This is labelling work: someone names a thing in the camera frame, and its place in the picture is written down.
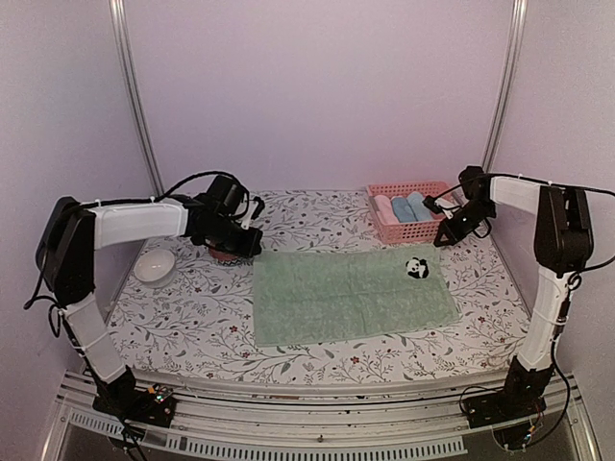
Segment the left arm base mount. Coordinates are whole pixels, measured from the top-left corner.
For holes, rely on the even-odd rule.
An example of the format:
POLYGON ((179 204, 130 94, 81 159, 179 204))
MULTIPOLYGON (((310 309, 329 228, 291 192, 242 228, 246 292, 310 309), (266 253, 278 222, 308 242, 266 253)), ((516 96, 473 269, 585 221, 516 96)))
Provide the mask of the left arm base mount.
POLYGON ((177 403, 173 396, 162 397, 157 392, 138 390, 134 386, 107 386, 97 391, 93 409, 121 421, 169 428, 177 403))

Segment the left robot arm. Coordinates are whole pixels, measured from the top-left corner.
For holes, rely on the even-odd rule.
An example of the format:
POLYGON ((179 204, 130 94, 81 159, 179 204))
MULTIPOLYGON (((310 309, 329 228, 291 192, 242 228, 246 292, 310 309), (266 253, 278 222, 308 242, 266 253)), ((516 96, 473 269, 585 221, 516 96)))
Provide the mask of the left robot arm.
POLYGON ((125 380, 132 372, 116 350, 97 303, 95 258, 107 247, 181 237, 223 255, 250 259, 262 252, 261 230, 253 222, 264 211, 234 175, 222 171, 193 174, 162 194, 79 202, 59 198, 36 250, 37 288, 24 306, 50 304, 50 324, 64 329, 93 376, 108 386, 107 403, 123 417, 143 406, 140 392, 125 380))

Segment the light blue towel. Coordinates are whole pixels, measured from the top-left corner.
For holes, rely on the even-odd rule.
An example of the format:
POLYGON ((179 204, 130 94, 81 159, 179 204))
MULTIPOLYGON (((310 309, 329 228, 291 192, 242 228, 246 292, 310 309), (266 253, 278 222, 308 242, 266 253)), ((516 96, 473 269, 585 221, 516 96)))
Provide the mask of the light blue towel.
POLYGON ((433 217, 430 210, 424 205, 425 197, 418 191, 412 191, 407 197, 409 207, 414 213, 417 222, 432 221, 433 217))

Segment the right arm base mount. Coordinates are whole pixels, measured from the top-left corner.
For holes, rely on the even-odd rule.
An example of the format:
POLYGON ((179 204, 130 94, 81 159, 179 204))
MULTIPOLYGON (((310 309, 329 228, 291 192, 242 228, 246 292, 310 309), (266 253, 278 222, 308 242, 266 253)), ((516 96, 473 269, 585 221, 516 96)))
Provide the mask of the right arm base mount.
POLYGON ((546 407, 542 397, 518 400, 506 396, 503 391, 462 397, 460 400, 461 412, 471 428, 537 416, 546 407))

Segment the green panda towel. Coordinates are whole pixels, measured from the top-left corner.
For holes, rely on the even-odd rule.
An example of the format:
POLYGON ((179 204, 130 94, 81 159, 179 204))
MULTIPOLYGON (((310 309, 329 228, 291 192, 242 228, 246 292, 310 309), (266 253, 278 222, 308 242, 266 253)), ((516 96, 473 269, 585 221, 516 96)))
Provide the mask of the green panda towel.
POLYGON ((431 245, 358 253, 267 252, 254 261, 261 347, 309 345, 446 327, 459 308, 431 245))

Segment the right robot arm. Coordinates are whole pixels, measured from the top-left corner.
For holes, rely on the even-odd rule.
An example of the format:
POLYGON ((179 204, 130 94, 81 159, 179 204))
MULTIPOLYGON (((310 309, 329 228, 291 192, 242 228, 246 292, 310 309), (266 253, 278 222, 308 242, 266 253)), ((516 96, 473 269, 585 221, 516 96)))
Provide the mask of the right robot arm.
POLYGON ((594 250, 590 210, 580 186, 555 184, 509 174, 487 174, 468 166, 458 176, 466 199, 463 206, 442 204, 442 192, 423 204, 443 214, 433 244, 453 246, 480 224, 509 206, 535 218, 533 253, 538 264, 538 291, 523 346, 512 359, 497 410, 518 418, 542 396, 554 371, 554 349, 563 331, 571 295, 594 250))

